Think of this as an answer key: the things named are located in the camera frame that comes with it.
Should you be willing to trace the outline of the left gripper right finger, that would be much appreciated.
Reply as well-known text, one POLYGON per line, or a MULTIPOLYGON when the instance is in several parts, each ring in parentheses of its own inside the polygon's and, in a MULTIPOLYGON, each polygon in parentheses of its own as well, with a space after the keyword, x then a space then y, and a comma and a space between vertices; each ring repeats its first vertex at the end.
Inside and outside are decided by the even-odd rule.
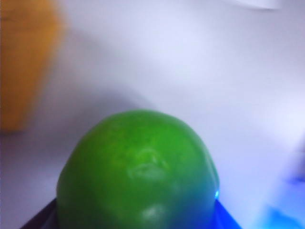
POLYGON ((242 229, 219 200, 215 201, 213 229, 242 229))

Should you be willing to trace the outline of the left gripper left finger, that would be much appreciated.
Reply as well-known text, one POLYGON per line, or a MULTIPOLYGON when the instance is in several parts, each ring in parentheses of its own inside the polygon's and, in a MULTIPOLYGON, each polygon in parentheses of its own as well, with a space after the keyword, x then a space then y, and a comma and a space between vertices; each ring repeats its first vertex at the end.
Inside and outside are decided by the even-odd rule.
POLYGON ((56 198, 48 203, 35 216, 27 221, 21 229, 41 229, 56 209, 56 198))

